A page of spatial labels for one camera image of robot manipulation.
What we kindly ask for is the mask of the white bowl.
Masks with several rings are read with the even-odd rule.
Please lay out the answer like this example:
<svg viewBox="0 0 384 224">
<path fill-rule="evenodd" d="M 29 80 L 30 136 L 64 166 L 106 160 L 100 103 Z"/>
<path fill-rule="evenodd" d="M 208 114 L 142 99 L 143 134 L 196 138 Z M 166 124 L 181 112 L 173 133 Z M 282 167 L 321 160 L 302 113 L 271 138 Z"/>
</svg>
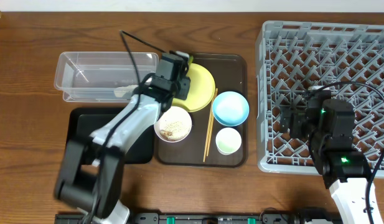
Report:
<svg viewBox="0 0 384 224">
<path fill-rule="evenodd" d="M 154 124 L 156 135 L 169 143 L 182 141 L 189 135 L 191 129 L 190 114 L 178 106 L 171 106 Z"/>
</svg>

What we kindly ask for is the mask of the small white cup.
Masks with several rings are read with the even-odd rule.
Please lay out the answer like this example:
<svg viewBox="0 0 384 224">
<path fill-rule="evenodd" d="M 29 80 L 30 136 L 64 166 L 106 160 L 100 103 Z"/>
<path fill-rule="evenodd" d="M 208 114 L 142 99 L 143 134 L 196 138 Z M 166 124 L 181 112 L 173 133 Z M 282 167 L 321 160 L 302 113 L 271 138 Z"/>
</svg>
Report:
<svg viewBox="0 0 384 224">
<path fill-rule="evenodd" d="M 241 147 L 241 135 L 234 128 L 223 128 L 217 133 L 215 143 L 219 153 L 228 156 Z"/>
</svg>

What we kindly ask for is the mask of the pile of rice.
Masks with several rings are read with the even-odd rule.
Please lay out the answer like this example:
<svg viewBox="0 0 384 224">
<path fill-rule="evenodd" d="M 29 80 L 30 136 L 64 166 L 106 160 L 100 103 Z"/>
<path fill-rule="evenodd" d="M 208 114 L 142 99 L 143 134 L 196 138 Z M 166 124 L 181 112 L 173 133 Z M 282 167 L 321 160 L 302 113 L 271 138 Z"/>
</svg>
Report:
<svg viewBox="0 0 384 224">
<path fill-rule="evenodd" d="M 186 137 L 189 127 L 182 121 L 169 121 L 160 125 L 160 134 L 168 141 L 178 141 Z"/>
</svg>

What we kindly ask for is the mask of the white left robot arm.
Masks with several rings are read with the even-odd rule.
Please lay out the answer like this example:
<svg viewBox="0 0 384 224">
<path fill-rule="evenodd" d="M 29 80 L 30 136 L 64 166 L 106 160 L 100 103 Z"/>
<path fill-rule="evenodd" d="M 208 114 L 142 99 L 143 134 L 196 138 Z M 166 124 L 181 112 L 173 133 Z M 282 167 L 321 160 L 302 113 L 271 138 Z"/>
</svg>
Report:
<svg viewBox="0 0 384 224">
<path fill-rule="evenodd" d="M 126 154 L 174 99 L 188 97 L 191 83 L 186 75 L 150 73 L 111 121 L 86 138 L 67 141 L 54 197 L 84 212 L 79 223 L 127 222 L 129 210 L 119 200 Z"/>
</svg>

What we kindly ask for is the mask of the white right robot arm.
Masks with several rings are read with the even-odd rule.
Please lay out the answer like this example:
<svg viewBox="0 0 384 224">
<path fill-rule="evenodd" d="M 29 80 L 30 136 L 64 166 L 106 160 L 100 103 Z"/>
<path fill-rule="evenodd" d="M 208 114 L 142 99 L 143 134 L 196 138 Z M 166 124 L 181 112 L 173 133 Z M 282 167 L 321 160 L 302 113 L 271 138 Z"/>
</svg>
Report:
<svg viewBox="0 0 384 224">
<path fill-rule="evenodd" d="M 367 158 L 353 146 L 355 111 L 328 88 L 311 89 L 304 110 L 283 109 L 280 132 L 308 141 L 316 171 L 343 223 L 382 223 Z"/>
</svg>

